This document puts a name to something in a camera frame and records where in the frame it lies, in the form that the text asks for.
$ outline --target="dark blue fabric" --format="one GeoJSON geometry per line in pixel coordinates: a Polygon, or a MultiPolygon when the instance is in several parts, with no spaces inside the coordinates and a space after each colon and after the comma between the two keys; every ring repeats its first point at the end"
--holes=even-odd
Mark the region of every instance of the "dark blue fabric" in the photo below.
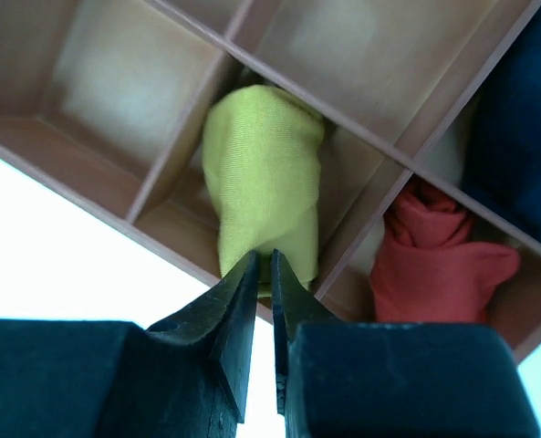
{"type": "Polygon", "coordinates": [[[541,241],[541,8],[484,84],[463,189],[541,241]]]}

